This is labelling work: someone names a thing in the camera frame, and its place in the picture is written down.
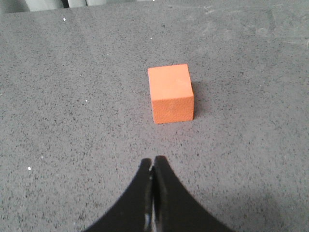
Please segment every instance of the orange cube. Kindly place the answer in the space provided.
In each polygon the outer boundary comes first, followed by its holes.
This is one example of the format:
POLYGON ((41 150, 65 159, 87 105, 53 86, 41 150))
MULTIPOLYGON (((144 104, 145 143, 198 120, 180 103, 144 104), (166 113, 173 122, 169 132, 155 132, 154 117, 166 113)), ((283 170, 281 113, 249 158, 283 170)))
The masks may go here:
POLYGON ((148 69, 155 123, 193 120, 194 95, 187 64, 148 69))

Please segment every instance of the speckled gray surface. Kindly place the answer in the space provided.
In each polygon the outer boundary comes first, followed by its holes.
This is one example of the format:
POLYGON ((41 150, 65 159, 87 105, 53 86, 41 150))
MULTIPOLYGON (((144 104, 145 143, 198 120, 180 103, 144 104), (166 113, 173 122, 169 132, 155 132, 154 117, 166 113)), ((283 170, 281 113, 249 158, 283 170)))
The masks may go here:
POLYGON ((80 231, 142 158, 166 155, 230 228, 308 232, 308 9, 155 0, 0 15, 0 231, 80 231), (177 63, 195 119, 156 125, 147 68, 177 63))

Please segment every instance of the gray table surface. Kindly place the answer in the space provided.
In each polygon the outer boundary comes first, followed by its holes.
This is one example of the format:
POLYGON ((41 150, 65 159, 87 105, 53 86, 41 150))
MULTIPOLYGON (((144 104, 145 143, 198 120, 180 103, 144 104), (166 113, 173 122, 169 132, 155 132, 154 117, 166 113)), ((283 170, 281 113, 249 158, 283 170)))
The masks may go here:
POLYGON ((165 155, 230 228, 308 232, 308 70, 307 0, 0 15, 0 231, 80 231, 165 155), (195 119, 156 125, 147 68, 179 63, 195 119))

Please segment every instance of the orange foam block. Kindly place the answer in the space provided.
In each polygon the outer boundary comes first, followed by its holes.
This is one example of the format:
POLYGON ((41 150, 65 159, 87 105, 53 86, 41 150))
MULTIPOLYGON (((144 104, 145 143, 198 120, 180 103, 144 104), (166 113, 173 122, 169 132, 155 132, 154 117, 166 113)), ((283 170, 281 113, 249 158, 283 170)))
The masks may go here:
POLYGON ((148 69, 155 123, 193 120, 194 95, 187 64, 148 69))

